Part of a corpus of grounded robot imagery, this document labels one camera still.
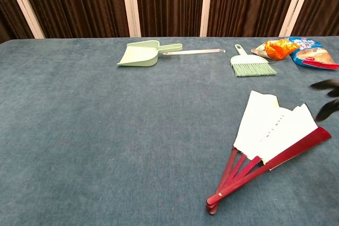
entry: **brown curtain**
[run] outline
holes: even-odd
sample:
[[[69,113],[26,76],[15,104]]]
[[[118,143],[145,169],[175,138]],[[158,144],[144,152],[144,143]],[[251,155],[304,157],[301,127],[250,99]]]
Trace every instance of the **brown curtain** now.
[[[197,37],[202,0],[138,0],[143,37]]]
[[[124,0],[29,0],[47,38],[128,37]]]
[[[291,0],[211,0],[210,37],[276,37]]]
[[[34,38],[16,0],[0,0],[0,43]]]
[[[339,0],[305,0],[292,35],[339,35]]]

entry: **orange packaging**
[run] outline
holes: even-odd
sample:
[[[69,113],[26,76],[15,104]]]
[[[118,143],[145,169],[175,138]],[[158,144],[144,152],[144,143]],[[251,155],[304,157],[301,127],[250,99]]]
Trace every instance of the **orange packaging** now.
[[[284,38],[266,41],[257,48],[252,49],[251,52],[264,58],[282,60],[297,49],[299,49],[299,45]]]

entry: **dustpan handle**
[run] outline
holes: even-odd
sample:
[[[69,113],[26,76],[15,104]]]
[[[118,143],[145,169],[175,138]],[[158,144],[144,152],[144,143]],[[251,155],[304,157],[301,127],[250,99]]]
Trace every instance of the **dustpan handle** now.
[[[246,51],[243,49],[243,47],[240,44],[236,44],[234,46],[240,55],[247,55]]]
[[[159,53],[173,52],[173,51],[179,51],[179,50],[182,50],[181,43],[163,45],[163,46],[159,46],[158,48]]]

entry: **felt surface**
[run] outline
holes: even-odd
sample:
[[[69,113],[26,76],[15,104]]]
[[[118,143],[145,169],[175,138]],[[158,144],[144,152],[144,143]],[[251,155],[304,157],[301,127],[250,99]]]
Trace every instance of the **felt surface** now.
[[[339,62],[339,37],[315,39]],[[338,225],[339,113],[319,124],[330,140],[204,210],[250,91],[315,116],[330,98],[309,85],[338,71],[287,57],[276,76],[235,77],[234,44],[250,53],[267,38],[158,38],[226,53],[117,67],[142,40],[0,45],[0,225]]]

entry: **chip bag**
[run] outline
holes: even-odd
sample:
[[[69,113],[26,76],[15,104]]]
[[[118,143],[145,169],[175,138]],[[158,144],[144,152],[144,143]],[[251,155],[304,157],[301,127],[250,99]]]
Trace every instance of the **chip bag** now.
[[[257,48],[252,49],[251,52],[264,58],[282,60],[298,48],[299,45],[284,38],[280,40],[266,41]]]
[[[288,37],[288,39],[300,46],[299,49],[291,53],[294,63],[317,69],[339,69],[331,55],[323,46],[307,37]]]

